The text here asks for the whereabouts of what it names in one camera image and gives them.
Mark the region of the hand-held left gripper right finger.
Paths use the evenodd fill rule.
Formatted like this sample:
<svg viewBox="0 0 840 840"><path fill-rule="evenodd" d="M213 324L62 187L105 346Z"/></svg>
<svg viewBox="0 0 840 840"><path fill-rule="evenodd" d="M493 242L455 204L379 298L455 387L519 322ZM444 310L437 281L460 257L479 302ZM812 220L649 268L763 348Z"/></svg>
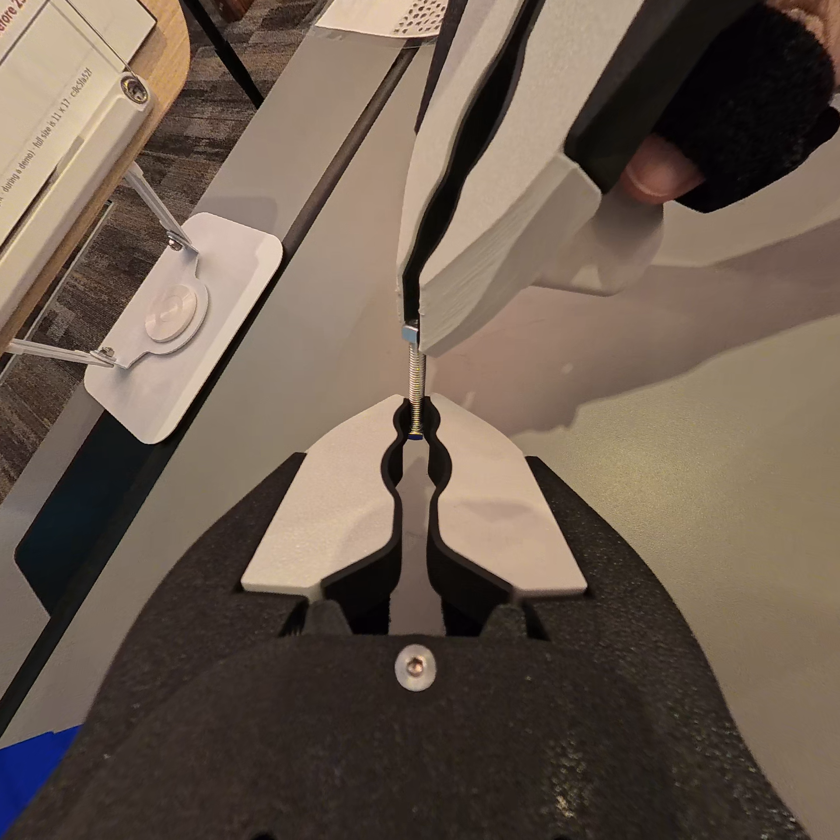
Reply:
<svg viewBox="0 0 840 840"><path fill-rule="evenodd" d="M429 579L446 602L581 595L587 583L520 448L447 397L427 399Z"/></svg>

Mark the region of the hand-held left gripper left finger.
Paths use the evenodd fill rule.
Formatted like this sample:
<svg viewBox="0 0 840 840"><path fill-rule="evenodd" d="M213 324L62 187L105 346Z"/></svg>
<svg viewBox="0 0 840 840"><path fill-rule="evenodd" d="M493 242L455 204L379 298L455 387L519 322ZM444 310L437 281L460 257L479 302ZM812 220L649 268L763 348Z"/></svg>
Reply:
<svg viewBox="0 0 840 840"><path fill-rule="evenodd" d="M306 452L241 585L308 599L386 599L402 570L403 398L392 395Z"/></svg>

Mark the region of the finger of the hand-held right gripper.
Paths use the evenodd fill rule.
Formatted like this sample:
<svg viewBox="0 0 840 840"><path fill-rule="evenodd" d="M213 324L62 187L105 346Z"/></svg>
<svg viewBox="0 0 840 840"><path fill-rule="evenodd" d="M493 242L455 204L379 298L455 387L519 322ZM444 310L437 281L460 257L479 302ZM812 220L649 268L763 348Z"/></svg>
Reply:
<svg viewBox="0 0 840 840"><path fill-rule="evenodd" d="M533 217L531 142L513 102L533 2L460 2L438 38L403 194L405 319L493 319L527 281L506 268Z"/></svg>
<svg viewBox="0 0 840 840"><path fill-rule="evenodd" d="M745 2L456 2L408 169L408 340L438 356L569 251Z"/></svg>

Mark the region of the long thin silver bolt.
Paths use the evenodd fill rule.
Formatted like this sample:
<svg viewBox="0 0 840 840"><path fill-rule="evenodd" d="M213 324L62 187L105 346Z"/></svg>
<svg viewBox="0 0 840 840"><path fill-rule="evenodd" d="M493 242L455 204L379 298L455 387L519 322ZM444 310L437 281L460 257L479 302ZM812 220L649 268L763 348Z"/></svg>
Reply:
<svg viewBox="0 0 840 840"><path fill-rule="evenodd" d="M426 355L419 349L418 318L408 319L402 326L402 338L408 345L408 400L411 405L411 428L424 431L426 391Z"/></svg>

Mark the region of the blue plastic bin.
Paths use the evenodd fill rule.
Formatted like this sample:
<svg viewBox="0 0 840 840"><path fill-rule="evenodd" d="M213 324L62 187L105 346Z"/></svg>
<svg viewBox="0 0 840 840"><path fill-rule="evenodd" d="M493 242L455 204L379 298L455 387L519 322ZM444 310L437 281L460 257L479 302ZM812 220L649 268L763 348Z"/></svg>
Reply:
<svg viewBox="0 0 840 840"><path fill-rule="evenodd" d="M81 726L47 731L1 749L1 836L66 755Z"/></svg>

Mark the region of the person's right hand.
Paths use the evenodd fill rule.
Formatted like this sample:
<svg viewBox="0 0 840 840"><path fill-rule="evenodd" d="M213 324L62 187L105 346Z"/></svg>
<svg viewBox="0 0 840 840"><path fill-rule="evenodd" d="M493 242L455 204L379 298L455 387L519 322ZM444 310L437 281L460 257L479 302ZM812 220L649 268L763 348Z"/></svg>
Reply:
<svg viewBox="0 0 840 840"><path fill-rule="evenodd" d="M692 161L672 143L651 134L626 165L620 183L633 200L663 205L691 192L704 180Z"/></svg>

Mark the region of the laminated instruction sheet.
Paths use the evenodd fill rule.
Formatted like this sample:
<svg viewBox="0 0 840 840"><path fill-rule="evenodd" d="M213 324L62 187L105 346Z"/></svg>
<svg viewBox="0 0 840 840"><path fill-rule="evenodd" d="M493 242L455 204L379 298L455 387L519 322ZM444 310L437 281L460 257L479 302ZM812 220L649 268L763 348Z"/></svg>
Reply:
<svg viewBox="0 0 840 840"><path fill-rule="evenodd" d="M332 1L315 26L396 39L436 37L448 1Z"/></svg>

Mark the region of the wooden document board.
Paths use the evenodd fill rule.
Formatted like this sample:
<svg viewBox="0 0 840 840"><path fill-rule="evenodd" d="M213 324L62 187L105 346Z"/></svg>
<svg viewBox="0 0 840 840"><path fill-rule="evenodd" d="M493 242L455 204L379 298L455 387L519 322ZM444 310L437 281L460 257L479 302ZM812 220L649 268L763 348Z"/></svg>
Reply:
<svg viewBox="0 0 840 840"><path fill-rule="evenodd" d="M191 61L179 2L141 2L155 27L2 242L2 351L91 231L181 93Z"/></svg>

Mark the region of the printed instruction paper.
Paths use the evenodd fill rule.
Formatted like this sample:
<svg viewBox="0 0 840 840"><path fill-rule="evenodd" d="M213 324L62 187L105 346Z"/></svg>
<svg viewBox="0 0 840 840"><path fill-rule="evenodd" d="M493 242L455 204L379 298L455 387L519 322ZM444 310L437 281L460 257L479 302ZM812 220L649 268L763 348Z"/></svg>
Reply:
<svg viewBox="0 0 840 840"><path fill-rule="evenodd" d="M155 27L135 1L1 2L1 241Z"/></svg>

